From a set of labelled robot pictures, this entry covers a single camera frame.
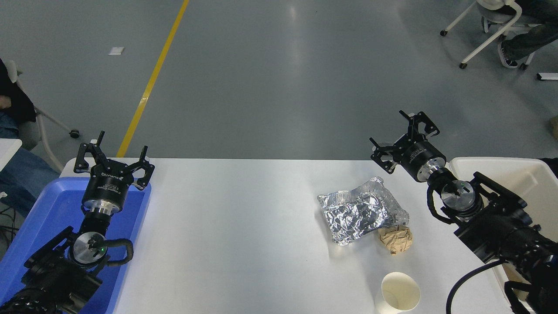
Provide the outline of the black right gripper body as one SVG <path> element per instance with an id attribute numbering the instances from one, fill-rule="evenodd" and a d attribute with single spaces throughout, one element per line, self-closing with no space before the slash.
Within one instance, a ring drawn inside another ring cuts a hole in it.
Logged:
<path id="1" fill-rule="evenodd" d="M 418 182 L 428 181 L 435 171 L 441 170 L 447 163 L 445 155 L 426 140 L 398 140 L 397 148 L 400 156 L 397 163 Z"/>

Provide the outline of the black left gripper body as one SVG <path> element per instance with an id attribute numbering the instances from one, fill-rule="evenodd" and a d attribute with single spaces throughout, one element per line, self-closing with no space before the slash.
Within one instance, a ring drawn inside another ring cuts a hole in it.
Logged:
<path id="1" fill-rule="evenodd" d="M 86 187 L 82 204 L 93 206 L 96 201 L 107 201 L 114 206 L 123 206 L 129 186 L 133 181 L 126 163 L 109 162 L 108 169 L 102 164 L 94 165 Z"/>

